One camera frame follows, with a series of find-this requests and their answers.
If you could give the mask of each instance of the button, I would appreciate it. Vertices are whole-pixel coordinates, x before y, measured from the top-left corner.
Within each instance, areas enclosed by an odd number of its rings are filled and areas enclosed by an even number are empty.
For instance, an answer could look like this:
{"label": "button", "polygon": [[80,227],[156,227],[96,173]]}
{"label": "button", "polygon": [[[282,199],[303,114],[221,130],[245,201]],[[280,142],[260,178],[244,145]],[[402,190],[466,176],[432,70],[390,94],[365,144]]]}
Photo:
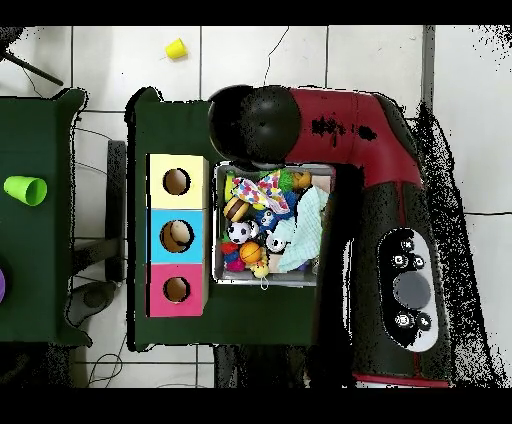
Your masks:
{"label": "button", "polygon": [[401,312],[395,317],[395,322],[400,328],[411,328],[414,325],[414,318],[407,312]]}
{"label": "button", "polygon": [[393,294],[408,309],[423,309],[431,297],[427,279],[416,271],[407,271],[396,277],[393,281]]}
{"label": "button", "polygon": [[397,268],[405,268],[408,263],[409,263],[409,260],[407,259],[406,256],[403,256],[403,255],[393,256],[393,265],[395,265]]}
{"label": "button", "polygon": [[415,256],[414,257],[414,268],[416,269],[422,269],[425,266],[425,261],[421,256]]}
{"label": "button", "polygon": [[432,320],[425,312],[420,312],[416,317],[416,324],[420,330],[428,331],[432,327]]}
{"label": "button", "polygon": [[411,250],[414,249],[414,243],[412,242],[411,239],[402,240],[401,245],[402,245],[402,250],[404,252],[410,252]]}

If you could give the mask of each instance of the dark green tablecloth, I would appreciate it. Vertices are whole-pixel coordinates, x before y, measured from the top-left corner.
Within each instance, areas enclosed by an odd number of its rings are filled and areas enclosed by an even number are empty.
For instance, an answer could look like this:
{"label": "dark green tablecloth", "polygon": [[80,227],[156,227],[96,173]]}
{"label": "dark green tablecloth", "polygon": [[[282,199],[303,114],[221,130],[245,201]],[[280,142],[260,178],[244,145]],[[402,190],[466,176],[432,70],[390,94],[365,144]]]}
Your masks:
{"label": "dark green tablecloth", "polygon": [[133,166],[135,154],[137,242],[135,284],[130,285],[135,291],[135,343],[310,344],[314,307],[314,288],[311,287],[269,287],[263,291],[259,286],[217,285],[210,277],[210,296],[201,317],[146,317],[145,155],[204,156],[210,163],[210,180],[215,163],[225,159],[210,142],[208,102],[160,102],[152,88],[139,92],[132,101],[135,103],[136,144],[134,150],[129,147],[128,166],[130,163]]}
{"label": "dark green tablecloth", "polygon": [[[64,318],[71,276],[70,128],[85,93],[54,100],[0,98],[0,341],[88,344]],[[27,206],[3,191],[11,175],[43,178],[48,194]]]}

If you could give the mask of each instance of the chair leg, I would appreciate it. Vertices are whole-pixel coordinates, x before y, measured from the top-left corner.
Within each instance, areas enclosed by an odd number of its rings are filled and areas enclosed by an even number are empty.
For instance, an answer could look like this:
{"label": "chair leg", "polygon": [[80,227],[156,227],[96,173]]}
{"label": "chair leg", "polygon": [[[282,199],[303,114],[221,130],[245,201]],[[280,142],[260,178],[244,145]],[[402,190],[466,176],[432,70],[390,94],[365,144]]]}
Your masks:
{"label": "chair leg", "polygon": [[66,318],[74,327],[80,327],[87,318],[112,303],[116,289],[117,285],[113,281],[94,281],[73,289],[68,296]]}

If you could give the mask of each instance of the circular hole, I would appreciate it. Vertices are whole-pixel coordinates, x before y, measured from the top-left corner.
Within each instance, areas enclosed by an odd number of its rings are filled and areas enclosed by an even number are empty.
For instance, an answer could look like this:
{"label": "circular hole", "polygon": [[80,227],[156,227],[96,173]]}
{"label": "circular hole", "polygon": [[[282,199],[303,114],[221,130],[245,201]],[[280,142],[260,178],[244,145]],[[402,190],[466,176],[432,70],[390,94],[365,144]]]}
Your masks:
{"label": "circular hole", "polygon": [[32,181],[25,193],[25,199],[29,206],[37,206],[46,197],[46,183],[43,180]]}
{"label": "circular hole", "polygon": [[164,284],[164,295],[173,303],[183,302],[190,295],[190,285],[183,277],[169,278]]}
{"label": "circular hole", "polygon": [[194,240],[192,227],[185,221],[169,221],[160,231],[160,243],[171,253],[185,252]]}
{"label": "circular hole", "polygon": [[190,176],[184,169],[169,169],[164,175],[163,185],[167,193],[179,196],[190,188]]}

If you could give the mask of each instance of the blue block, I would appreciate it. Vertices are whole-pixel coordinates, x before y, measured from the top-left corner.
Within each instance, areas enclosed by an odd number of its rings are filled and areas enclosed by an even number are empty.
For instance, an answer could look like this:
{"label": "blue block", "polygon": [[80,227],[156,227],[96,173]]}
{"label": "blue block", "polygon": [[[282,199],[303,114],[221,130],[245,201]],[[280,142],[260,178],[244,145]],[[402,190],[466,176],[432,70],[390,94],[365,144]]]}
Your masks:
{"label": "blue block", "polygon": [[[151,209],[151,263],[202,264],[204,260],[203,210]],[[160,243],[160,231],[169,221],[185,221],[192,227],[194,239],[184,252],[171,253]]]}

